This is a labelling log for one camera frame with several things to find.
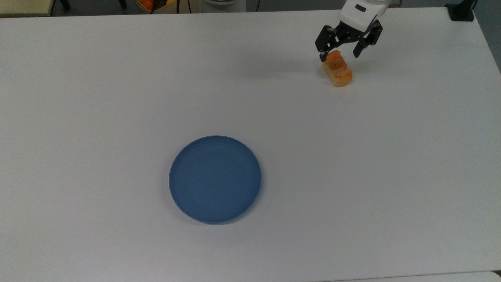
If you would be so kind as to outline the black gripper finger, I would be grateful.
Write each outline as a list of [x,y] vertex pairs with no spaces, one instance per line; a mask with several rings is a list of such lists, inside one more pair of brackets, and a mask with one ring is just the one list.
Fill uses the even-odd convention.
[[356,44],[353,55],[358,58],[365,48],[368,46],[374,46],[383,31],[383,27],[379,21],[374,21],[369,29],[369,32],[365,36],[358,37],[358,43]]
[[325,25],[315,40],[315,47],[321,62],[324,62],[331,50],[337,48],[337,29]]

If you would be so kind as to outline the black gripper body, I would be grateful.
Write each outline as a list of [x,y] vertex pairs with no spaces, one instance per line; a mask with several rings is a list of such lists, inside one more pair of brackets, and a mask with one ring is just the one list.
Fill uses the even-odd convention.
[[367,29],[363,32],[355,29],[354,27],[349,26],[347,23],[344,23],[343,21],[340,21],[337,27],[335,27],[337,29],[337,40],[348,40],[348,39],[358,40],[358,37],[365,36],[369,32],[369,29],[374,23],[374,21],[372,21],[367,27]]

